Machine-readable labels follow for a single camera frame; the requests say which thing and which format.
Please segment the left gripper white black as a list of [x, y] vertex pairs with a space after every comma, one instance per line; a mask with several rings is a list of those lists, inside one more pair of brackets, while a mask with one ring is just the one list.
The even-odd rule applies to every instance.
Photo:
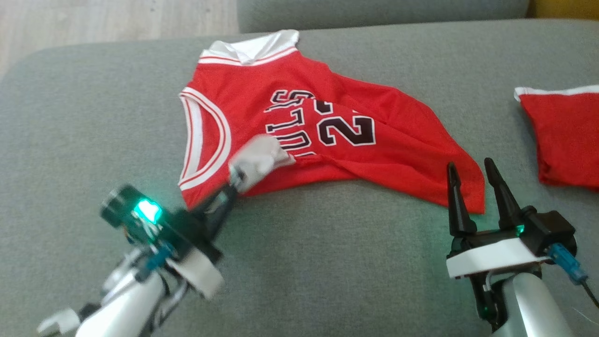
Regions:
[[237, 196], [237, 188], [226, 183], [201, 201], [193, 215], [176, 211], [165, 212], [159, 218], [159, 239], [172, 249], [166, 266], [207, 300], [212, 300], [223, 284], [216, 266], [222, 252], [213, 245], [211, 233], [219, 232]]

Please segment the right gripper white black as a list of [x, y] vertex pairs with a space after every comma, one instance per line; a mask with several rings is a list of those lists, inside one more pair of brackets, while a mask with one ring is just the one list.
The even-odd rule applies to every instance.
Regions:
[[447, 165], [447, 192], [451, 251], [446, 258], [450, 278], [470, 277], [488, 271], [547, 262], [547, 255], [535, 256], [518, 237], [520, 211], [511, 189], [492, 158], [485, 158], [488, 182], [494, 189], [501, 230], [477, 232], [461, 193], [461, 179], [453, 162]]

